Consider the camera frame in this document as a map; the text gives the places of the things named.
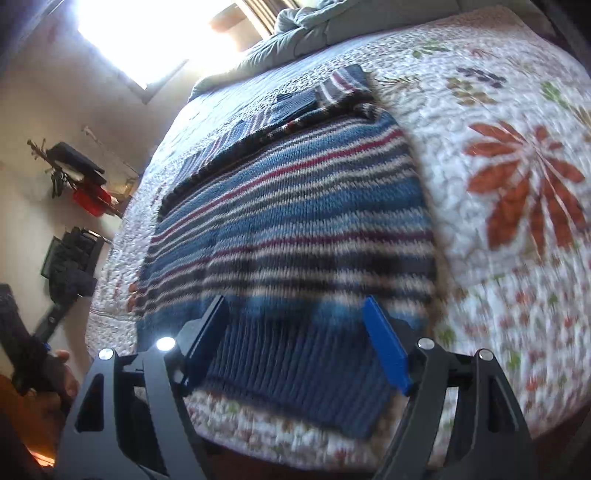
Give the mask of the person's left hand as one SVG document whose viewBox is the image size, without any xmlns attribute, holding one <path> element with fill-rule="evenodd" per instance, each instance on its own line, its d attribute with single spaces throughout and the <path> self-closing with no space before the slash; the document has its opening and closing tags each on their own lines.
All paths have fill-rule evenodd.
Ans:
<svg viewBox="0 0 591 480">
<path fill-rule="evenodd" d="M 64 423 L 57 393 L 20 395 L 1 375 L 1 478 L 47 479 L 48 471 L 34 453 L 53 460 Z"/>
</svg>

